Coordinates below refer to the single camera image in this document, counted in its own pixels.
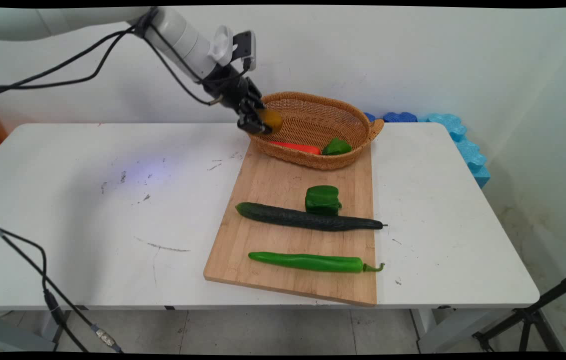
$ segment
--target wicker basket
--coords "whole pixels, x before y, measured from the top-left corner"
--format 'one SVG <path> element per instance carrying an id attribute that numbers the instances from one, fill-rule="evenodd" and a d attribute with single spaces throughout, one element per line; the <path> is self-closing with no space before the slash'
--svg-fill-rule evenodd
<path id="1" fill-rule="evenodd" d="M 383 129 L 383 119 L 370 123 L 360 110 L 332 98 L 287 91 L 263 96 L 262 100 L 268 109 L 279 112 L 283 128 L 274 135 L 249 137 L 270 157 L 302 166 L 321 170 L 348 166 Z M 322 149 L 335 137 L 346 141 L 352 150 L 341 155 L 316 155 L 269 143 L 290 142 Z"/>

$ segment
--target green chili pepper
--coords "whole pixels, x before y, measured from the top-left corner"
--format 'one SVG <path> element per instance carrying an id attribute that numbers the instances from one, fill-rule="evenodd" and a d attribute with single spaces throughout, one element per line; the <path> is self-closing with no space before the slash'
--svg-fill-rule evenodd
<path id="1" fill-rule="evenodd" d="M 381 271 L 385 264 L 380 268 L 374 268 L 363 264 L 360 257 L 344 256 L 320 256 L 309 255 L 308 253 L 275 253 L 275 252 L 251 252 L 249 258 L 257 262 L 280 265 L 282 267 L 306 269 L 311 271 L 327 272 L 376 272 Z"/>
<path id="2" fill-rule="evenodd" d="M 313 186 L 305 194 L 305 211 L 318 215 L 338 215 L 338 189 L 331 185 Z"/>
<path id="3" fill-rule="evenodd" d="M 331 139 L 329 144 L 325 146 L 322 150 L 322 155 L 340 155 L 344 153 L 349 153 L 352 150 L 352 147 L 349 146 L 348 143 L 342 141 L 338 137 L 334 137 Z"/>

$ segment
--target blue foam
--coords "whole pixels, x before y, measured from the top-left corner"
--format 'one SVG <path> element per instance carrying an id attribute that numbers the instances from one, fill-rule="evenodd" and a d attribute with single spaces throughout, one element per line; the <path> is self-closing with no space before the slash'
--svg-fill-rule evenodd
<path id="1" fill-rule="evenodd" d="M 469 141 L 465 135 L 461 137 L 461 141 L 456 143 L 458 151 L 461 152 L 463 160 L 470 168 L 470 171 L 475 174 L 477 171 L 483 168 L 487 158 L 480 153 L 481 148 L 475 143 Z"/>
<path id="2" fill-rule="evenodd" d="M 485 186 L 485 184 L 487 184 L 487 182 L 491 178 L 489 171 L 487 171 L 487 168 L 484 166 L 482 166 L 481 169 L 475 172 L 473 175 L 474 178 L 476 179 L 476 182 L 479 184 L 479 187 L 481 187 L 481 189 L 482 187 Z"/>
<path id="3" fill-rule="evenodd" d="M 424 122 L 444 125 L 455 142 L 461 141 L 467 133 L 467 127 L 461 125 L 461 119 L 452 114 L 430 114 L 425 117 Z"/>
<path id="4" fill-rule="evenodd" d="M 409 112 L 401 112 L 400 114 L 388 112 L 383 116 L 383 121 L 386 123 L 417 123 L 418 119 L 416 119 L 414 114 Z"/>
<path id="5" fill-rule="evenodd" d="M 369 121 L 374 121 L 377 119 L 376 116 L 373 116 L 372 114 L 370 114 L 369 112 L 363 112 L 363 114 L 365 114 L 365 116 L 369 119 Z"/>

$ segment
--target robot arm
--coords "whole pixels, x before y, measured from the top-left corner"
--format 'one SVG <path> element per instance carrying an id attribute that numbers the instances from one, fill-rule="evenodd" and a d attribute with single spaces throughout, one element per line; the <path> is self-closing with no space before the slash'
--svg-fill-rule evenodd
<path id="1" fill-rule="evenodd" d="M 217 102 L 233 109 L 239 116 L 239 128 L 250 133 L 272 132 L 272 128 L 258 116 L 257 110 L 265 109 L 260 100 L 260 91 L 248 77 L 243 77 L 230 64 L 233 60 L 241 59 L 245 72 L 256 68 L 256 43 L 252 31 L 233 36 L 230 29 L 221 26 L 210 42 L 176 10 L 164 6 L 76 9 L 0 7 L 0 40 L 43 39 L 91 25 L 120 21 L 127 21 L 131 25 L 136 25 L 139 21 L 151 23 L 192 71 L 174 55 L 172 48 L 152 28 L 146 28 L 143 36 L 183 73 L 202 84 L 203 89 Z"/>

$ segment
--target yellow fruit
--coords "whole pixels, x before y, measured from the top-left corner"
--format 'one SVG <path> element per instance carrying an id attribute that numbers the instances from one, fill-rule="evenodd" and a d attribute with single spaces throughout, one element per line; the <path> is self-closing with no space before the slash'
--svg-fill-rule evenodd
<path id="1" fill-rule="evenodd" d="M 283 118 L 281 115 L 274 110 L 270 109 L 256 109 L 258 117 L 260 120 L 272 129 L 268 135 L 276 134 L 283 127 Z"/>

